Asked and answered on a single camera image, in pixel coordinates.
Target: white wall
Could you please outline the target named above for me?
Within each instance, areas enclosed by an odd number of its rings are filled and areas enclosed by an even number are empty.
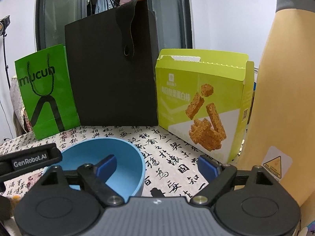
[[[277,0],[191,0],[197,49],[247,53],[259,67]]]
[[[6,30],[5,39],[9,77],[15,75],[14,61],[36,51],[35,43],[35,1],[36,0],[0,0],[0,19],[10,15],[11,23]],[[13,108],[7,85],[4,67],[2,38],[0,40],[0,100],[7,115],[13,137]],[[12,138],[4,113],[0,107],[0,141]]]

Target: warning sticker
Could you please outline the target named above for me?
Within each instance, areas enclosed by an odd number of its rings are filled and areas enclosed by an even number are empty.
[[[280,182],[292,165],[292,159],[275,146],[271,146],[261,165]]]
[[[281,156],[264,163],[263,166],[276,177],[281,178]]]

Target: tripod pole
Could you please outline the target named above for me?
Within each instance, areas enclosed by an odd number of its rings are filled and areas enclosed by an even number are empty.
[[[7,74],[7,84],[9,85],[9,89],[11,89],[9,74],[8,74],[8,72],[7,72],[7,69],[8,69],[9,67],[7,66],[7,59],[6,59],[6,57],[5,57],[4,38],[5,38],[6,36],[7,36],[7,35],[6,35],[5,32],[4,32],[4,33],[3,33],[3,37],[2,37],[2,39],[3,39],[3,55],[4,55],[5,72],[6,72],[6,74]]]

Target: metal screw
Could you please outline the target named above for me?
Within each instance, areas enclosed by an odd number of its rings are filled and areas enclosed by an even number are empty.
[[[193,197],[192,200],[193,200],[193,203],[202,205],[208,201],[208,198],[206,196],[198,195],[198,196]]]
[[[123,200],[119,196],[113,195],[107,199],[107,202],[111,205],[120,205],[123,203]]]

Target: green paper bag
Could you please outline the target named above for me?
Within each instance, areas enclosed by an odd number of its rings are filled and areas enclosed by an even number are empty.
[[[38,140],[80,125],[62,44],[15,61],[15,70]]]

